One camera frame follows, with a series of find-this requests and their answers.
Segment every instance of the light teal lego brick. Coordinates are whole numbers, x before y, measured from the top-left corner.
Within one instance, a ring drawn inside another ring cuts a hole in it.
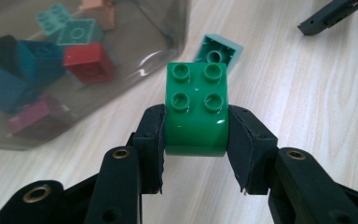
[[[228,101],[224,63],[169,63],[165,105],[167,154],[225,155]]]
[[[100,42],[103,31],[94,19],[72,20],[65,24],[57,40],[59,46],[88,45],[91,42]]]
[[[206,35],[195,59],[196,63],[225,63],[229,73],[240,58],[243,46],[220,35]]]
[[[36,21],[42,31],[51,41],[57,41],[61,30],[65,27],[67,21],[72,19],[71,14],[61,4],[51,6],[48,11],[40,12]]]

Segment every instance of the wood grain surface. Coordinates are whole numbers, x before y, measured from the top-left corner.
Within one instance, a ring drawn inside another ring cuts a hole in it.
[[[311,153],[332,178],[358,190],[358,11],[331,29],[296,28],[328,0],[192,0],[177,62],[192,62],[205,34],[244,51],[228,76],[231,105],[251,110],[279,147]],[[165,68],[68,132],[27,151],[0,150],[0,209],[18,189],[54,179],[66,188],[96,174],[151,105],[164,103]],[[244,196],[227,156],[165,157],[163,194],[145,195],[144,223],[272,223],[267,196]]]

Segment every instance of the transparent plastic container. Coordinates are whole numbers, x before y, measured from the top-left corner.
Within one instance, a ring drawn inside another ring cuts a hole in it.
[[[152,75],[183,51],[186,0],[117,0],[111,3],[115,27],[103,31],[101,44],[114,64],[113,78],[84,84],[65,70],[64,75],[52,83],[32,87],[38,92],[37,100],[32,98],[33,92],[20,94],[23,103],[14,112],[0,109],[0,148],[24,150],[42,145]],[[81,0],[0,1],[0,37],[12,35],[19,41],[50,41],[36,17],[55,4],[63,5],[74,20],[87,18],[79,10]],[[13,131],[23,128],[21,125],[29,125],[23,124],[28,121],[31,128],[25,134]]]

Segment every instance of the salmon lego brick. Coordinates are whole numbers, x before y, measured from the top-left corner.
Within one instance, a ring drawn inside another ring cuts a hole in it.
[[[103,30],[115,28],[115,9],[108,0],[83,0],[80,11],[89,18],[95,19]]]

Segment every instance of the plastic bin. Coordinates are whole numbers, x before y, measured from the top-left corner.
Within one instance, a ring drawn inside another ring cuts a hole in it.
[[[0,1],[0,37],[12,35],[17,44],[14,49],[7,48],[13,44],[10,38],[0,44],[0,52],[5,52],[0,55],[0,61],[8,67],[14,64],[13,69],[8,69],[9,76],[12,76],[10,81],[6,79],[6,67],[0,64],[0,99],[4,99],[0,100],[0,148],[24,150],[51,140],[183,51],[188,12],[186,0],[109,1],[114,7],[114,29],[102,30],[101,33],[92,26],[89,29],[95,34],[102,34],[100,43],[113,63],[113,77],[84,83],[68,69],[62,70],[54,61],[54,57],[60,57],[60,53],[65,53],[70,47],[57,45],[57,49],[46,53],[40,50],[42,44],[35,43],[58,42],[51,40],[57,36],[48,37],[42,31],[36,21],[40,12],[61,4],[73,20],[87,20],[89,16],[79,9],[81,1]],[[33,57],[35,55],[48,55],[49,58],[42,57],[43,60],[38,61],[39,58]],[[36,66],[24,63],[24,60]],[[101,65],[101,68],[112,73],[109,65]],[[55,69],[56,79],[40,81],[24,75],[46,69]],[[91,67],[89,72],[98,73],[97,70]]]

